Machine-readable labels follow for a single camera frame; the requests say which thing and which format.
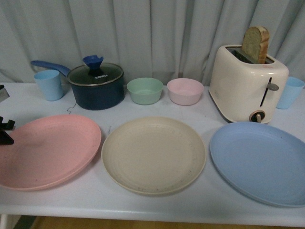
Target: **glass lid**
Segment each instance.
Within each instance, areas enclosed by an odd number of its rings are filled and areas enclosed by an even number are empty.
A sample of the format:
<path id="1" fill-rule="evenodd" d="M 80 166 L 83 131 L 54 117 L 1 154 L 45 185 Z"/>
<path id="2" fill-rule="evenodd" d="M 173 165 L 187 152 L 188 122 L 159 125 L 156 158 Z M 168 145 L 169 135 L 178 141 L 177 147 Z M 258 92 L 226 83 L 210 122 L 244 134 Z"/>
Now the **glass lid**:
<path id="1" fill-rule="evenodd" d="M 123 76 L 123 69 L 113 63 L 102 63 L 99 67 L 82 65 L 72 69 L 68 81 L 79 86 L 99 86 L 111 83 Z"/>

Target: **wooden floor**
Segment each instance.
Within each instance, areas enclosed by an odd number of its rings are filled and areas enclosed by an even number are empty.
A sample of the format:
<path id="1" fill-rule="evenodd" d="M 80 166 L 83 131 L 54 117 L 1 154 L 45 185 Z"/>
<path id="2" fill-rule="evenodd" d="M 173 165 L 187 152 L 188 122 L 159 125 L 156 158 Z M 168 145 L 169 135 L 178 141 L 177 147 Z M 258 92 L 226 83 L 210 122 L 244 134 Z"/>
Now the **wooden floor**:
<path id="1" fill-rule="evenodd" d="M 294 227 L 37 217 L 31 229 L 299 229 Z"/>

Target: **cup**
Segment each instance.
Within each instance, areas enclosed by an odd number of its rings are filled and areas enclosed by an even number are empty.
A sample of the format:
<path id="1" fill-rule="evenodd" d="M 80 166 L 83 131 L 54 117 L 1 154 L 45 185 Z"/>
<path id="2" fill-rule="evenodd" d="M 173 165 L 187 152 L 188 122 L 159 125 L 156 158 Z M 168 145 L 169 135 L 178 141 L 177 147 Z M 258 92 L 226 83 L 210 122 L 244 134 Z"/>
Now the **cup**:
<path id="1" fill-rule="evenodd" d="M 300 95 L 304 85 L 305 83 L 302 80 L 289 76 L 276 108 L 279 109 L 289 108 L 292 105 L 292 103 L 296 100 L 296 98 Z"/>
<path id="2" fill-rule="evenodd" d="M 57 70 L 45 70 L 34 75 L 34 80 L 46 100 L 55 101 L 63 96 L 61 76 Z"/>

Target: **plate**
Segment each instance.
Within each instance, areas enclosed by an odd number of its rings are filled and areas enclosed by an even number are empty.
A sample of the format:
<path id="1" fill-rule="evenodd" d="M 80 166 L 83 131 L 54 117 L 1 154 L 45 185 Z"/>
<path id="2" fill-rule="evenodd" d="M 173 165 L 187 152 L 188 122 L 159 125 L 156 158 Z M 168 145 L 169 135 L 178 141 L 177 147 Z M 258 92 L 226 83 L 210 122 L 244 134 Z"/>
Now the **plate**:
<path id="1" fill-rule="evenodd" d="M 178 191 L 201 173 L 206 150 L 188 125 L 167 117 L 127 122 L 105 140 L 102 159 L 122 187 L 143 195 Z"/>
<path id="2" fill-rule="evenodd" d="M 259 123 L 231 123 L 210 142 L 213 162 L 242 194 L 274 206 L 305 206 L 305 143 Z"/>
<path id="3" fill-rule="evenodd" d="M 16 190 L 55 186 L 79 173 L 101 144 L 99 126 L 74 114 L 37 119 L 11 132 L 0 146 L 0 185 Z"/>

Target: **pink bowl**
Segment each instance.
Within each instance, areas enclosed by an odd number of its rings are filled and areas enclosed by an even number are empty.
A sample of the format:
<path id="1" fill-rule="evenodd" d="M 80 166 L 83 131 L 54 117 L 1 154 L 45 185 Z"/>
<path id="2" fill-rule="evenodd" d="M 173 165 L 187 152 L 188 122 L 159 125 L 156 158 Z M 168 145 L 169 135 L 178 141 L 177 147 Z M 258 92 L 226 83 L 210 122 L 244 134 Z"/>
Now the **pink bowl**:
<path id="1" fill-rule="evenodd" d="M 178 78 L 168 82 L 170 99 L 178 105 L 193 105 L 197 103 L 203 92 L 203 85 L 197 80 Z"/>

